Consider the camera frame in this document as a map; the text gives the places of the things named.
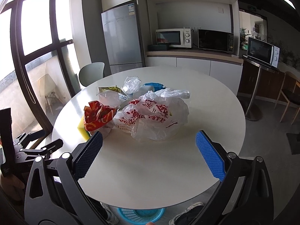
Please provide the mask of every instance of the chair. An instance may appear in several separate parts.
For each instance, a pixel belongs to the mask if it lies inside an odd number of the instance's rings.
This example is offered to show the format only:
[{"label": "chair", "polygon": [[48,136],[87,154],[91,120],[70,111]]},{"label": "chair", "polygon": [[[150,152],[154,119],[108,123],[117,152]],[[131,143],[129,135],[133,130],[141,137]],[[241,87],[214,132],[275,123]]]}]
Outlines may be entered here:
[{"label": "chair", "polygon": [[103,78],[104,63],[92,63],[85,65],[79,71],[80,83],[87,87],[90,84]]},{"label": "chair", "polygon": [[[287,75],[296,80],[293,91],[290,91],[288,89],[282,89],[283,85],[284,85],[284,81],[285,81]],[[297,117],[297,115],[300,111],[300,95],[294,93],[295,89],[296,89],[296,86],[300,87],[300,82],[299,82],[299,79],[296,77],[296,75],[294,75],[293,73],[288,72],[288,71],[285,72],[283,82],[282,82],[282,85],[281,85],[281,88],[280,88],[280,92],[278,94],[278,97],[277,97],[277,100],[276,100],[276,103],[275,103],[275,106],[274,106],[274,109],[275,109],[275,107],[277,105],[277,102],[278,102],[278,99],[280,97],[280,94],[282,94],[284,96],[284,98],[287,100],[287,105],[286,105],[286,108],[285,108],[285,110],[283,112],[283,115],[280,119],[280,122],[282,121],[285,113],[287,112],[287,109],[289,108],[290,103],[295,104],[298,107],[291,125],[294,123],[294,121],[295,121],[295,119],[296,119],[296,117]]]},{"label": "chair", "polygon": [[57,101],[61,102],[61,100],[56,96],[54,91],[54,89],[56,88],[56,83],[53,81],[53,79],[48,73],[40,77],[37,80],[37,83],[40,97],[45,97],[46,110],[50,108],[52,115],[54,115],[51,107],[53,99],[56,99]]}]

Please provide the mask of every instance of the silver refrigerator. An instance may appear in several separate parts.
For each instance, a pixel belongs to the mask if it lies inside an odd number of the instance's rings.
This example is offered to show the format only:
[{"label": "silver refrigerator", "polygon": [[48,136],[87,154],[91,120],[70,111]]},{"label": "silver refrigerator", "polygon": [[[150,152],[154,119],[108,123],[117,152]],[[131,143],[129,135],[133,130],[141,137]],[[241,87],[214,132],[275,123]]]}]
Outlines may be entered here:
[{"label": "silver refrigerator", "polygon": [[105,44],[112,74],[144,67],[137,5],[123,5],[102,15]]}]

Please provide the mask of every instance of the blue snack package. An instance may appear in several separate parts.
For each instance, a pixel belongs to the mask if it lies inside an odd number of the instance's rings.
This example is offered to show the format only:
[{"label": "blue snack package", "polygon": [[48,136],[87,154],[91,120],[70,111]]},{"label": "blue snack package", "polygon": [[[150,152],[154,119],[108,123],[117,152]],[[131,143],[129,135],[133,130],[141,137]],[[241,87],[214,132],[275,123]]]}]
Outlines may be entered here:
[{"label": "blue snack package", "polygon": [[165,89],[164,85],[160,83],[146,83],[144,86],[153,86],[154,87],[154,92],[157,92],[159,90]]}]

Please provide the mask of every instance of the black seat cushion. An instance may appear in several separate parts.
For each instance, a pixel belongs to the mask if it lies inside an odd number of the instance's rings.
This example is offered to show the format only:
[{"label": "black seat cushion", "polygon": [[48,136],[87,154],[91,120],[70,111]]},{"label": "black seat cushion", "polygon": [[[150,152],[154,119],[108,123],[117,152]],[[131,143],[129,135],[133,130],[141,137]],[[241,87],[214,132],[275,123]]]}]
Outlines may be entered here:
[{"label": "black seat cushion", "polygon": [[300,105],[300,95],[295,94],[289,90],[282,90],[283,94],[289,99],[291,103]]}]

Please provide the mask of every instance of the white chair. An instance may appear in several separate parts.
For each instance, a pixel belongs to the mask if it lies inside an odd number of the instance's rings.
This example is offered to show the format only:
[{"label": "white chair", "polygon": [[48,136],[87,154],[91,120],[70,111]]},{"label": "white chair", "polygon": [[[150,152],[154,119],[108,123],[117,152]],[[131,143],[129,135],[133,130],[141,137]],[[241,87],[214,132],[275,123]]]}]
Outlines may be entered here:
[{"label": "white chair", "polygon": [[92,63],[85,65],[79,71],[80,83],[87,87],[90,84],[103,78],[104,63]]},{"label": "white chair", "polygon": [[40,77],[37,83],[38,83],[40,97],[45,97],[46,110],[50,108],[52,115],[54,115],[51,107],[53,99],[62,103],[54,91],[56,88],[56,83],[48,73]]}]

